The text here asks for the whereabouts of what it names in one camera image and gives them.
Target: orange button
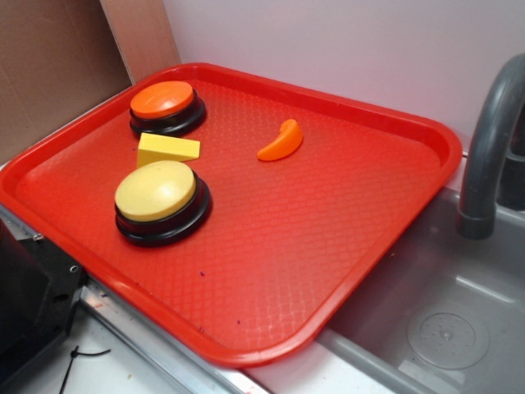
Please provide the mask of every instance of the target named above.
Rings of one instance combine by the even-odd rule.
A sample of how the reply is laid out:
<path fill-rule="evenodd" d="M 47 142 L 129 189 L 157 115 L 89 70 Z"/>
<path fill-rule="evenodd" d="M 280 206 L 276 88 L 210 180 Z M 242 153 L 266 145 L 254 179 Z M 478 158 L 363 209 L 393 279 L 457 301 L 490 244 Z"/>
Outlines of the orange button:
<path fill-rule="evenodd" d="M 169 80 L 148 86 L 131 99 L 131 110 L 143 119 L 158 119 L 188 107 L 194 89 L 187 82 Z"/>

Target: red tray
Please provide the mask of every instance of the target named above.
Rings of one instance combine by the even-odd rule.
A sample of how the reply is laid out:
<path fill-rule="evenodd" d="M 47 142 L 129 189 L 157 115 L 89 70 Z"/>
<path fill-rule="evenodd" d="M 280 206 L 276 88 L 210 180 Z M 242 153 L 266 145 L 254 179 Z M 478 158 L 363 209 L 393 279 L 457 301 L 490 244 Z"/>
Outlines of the red tray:
<path fill-rule="evenodd" d="M 116 187 L 135 169 L 131 98 L 186 80 L 208 118 L 187 162 L 212 192 L 208 221 L 156 249 L 115 226 Z M 256 153 L 294 118 L 289 157 Z M 206 64 L 140 82 L 11 161 L 0 202 L 203 357 L 264 364 L 311 341 L 461 159 L 439 123 Z"/>

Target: gray faucet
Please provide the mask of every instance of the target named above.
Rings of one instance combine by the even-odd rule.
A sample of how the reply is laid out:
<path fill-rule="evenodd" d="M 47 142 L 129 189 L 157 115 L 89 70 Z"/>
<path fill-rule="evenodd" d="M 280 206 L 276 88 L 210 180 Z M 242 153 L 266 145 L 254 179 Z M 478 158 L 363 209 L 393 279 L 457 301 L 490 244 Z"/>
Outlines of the gray faucet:
<path fill-rule="evenodd" d="M 494 230 L 495 202 L 525 209 L 525 53 L 492 84 L 477 121 L 463 176 L 456 228 L 480 240 Z"/>

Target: sink basin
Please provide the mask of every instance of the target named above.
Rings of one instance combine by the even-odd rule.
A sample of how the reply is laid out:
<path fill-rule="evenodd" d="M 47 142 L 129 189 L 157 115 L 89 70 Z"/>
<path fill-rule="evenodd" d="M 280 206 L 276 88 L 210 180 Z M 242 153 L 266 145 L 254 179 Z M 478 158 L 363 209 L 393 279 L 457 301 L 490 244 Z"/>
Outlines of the sink basin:
<path fill-rule="evenodd" d="M 443 189 L 326 331 L 402 392 L 523 392 L 525 215 L 498 208 L 494 235 L 471 241 L 454 228 L 458 200 Z"/>

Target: round button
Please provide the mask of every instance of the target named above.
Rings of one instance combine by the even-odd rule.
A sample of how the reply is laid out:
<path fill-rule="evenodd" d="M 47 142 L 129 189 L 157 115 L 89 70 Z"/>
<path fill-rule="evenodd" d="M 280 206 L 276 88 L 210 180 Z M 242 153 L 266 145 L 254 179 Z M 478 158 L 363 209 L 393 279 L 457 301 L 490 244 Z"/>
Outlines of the round button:
<path fill-rule="evenodd" d="M 179 211 L 194 195 L 195 176 L 187 165 L 161 161 L 136 169 L 118 186 L 115 204 L 122 216 L 151 222 Z"/>
<path fill-rule="evenodd" d="M 188 107 L 194 89 L 184 81 L 169 80 L 142 89 L 131 99 L 131 110 L 143 119 L 168 117 Z"/>

